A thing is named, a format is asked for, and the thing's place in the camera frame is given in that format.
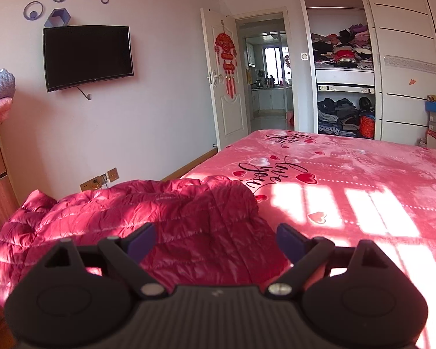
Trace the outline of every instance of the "window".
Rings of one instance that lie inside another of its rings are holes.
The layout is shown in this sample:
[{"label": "window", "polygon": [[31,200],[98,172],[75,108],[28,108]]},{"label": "window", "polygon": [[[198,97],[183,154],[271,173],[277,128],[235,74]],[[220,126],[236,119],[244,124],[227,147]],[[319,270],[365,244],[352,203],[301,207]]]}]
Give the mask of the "window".
[{"label": "window", "polygon": [[[286,55],[289,55],[289,48],[283,47],[283,58]],[[279,83],[279,81],[283,77],[283,72],[281,69],[281,56],[279,47],[266,47],[265,48],[265,66],[266,66],[266,75],[268,77],[273,76],[275,78],[275,83]],[[288,79],[291,79],[291,69],[284,63],[284,72],[285,72],[285,80],[287,82]]]}]

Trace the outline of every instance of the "hexagon shelf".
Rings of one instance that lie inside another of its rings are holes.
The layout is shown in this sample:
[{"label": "hexagon shelf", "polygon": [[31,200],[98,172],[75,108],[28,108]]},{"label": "hexagon shelf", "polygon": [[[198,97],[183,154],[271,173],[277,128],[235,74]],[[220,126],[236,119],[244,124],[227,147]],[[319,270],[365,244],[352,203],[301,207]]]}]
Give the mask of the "hexagon shelf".
[{"label": "hexagon shelf", "polygon": [[70,22],[71,16],[66,9],[54,9],[45,21],[45,27],[66,26]]}]

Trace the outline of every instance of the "television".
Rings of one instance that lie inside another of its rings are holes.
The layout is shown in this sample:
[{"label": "television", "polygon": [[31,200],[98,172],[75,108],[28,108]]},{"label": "television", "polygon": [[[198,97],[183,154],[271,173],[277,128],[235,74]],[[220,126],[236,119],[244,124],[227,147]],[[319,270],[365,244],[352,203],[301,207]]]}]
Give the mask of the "television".
[{"label": "television", "polygon": [[82,25],[44,29],[47,92],[92,81],[133,76],[128,26]]}]

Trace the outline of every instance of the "white wardrobe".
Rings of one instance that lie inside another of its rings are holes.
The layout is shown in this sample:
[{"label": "white wardrobe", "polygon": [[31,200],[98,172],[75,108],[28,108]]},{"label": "white wardrobe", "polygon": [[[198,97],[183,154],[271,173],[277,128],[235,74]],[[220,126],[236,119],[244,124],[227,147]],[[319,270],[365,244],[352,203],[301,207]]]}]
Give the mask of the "white wardrobe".
[{"label": "white wardrobe", "polygon": [[[321,84],[358,86],[363,88],[358,91],[365,93],[375,106],[376,140],[415,145],[420,137],[425,137],[426,96],[436,94],[436,29],[428,0],[301,0],[301,3],[307,11],[308,34],[335,33],[338,28],[335,24],[332,29],[317,32],[323,30],[320,24],[326,26],[330,22],[367,23],[373,51],[374,70],[370,72],[337,71],[336,79],[336,70],[321,71],[312,65],[315,110],[317,101],[329,93],[320,90]],[[326,19],[329,15],[335,19]],[[314,118],[316,131],[316,113]]]}]

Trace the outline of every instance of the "down jacket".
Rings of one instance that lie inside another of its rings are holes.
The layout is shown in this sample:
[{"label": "down jacket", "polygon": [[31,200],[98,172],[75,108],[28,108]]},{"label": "down jacket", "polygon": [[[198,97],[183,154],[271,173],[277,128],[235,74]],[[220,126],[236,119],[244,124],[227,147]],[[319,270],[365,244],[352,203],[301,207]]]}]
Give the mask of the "down jacket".
[{"label": "down jacket", "polygon": [[58,202],[34,191],[0,232],[0,304],[55,241],[92,245],[146,222],[155,224],[158,242],[140,265],[169,291],[177,284],[263,287],[289,265],[252,192],[224,176],[130,181]]}]

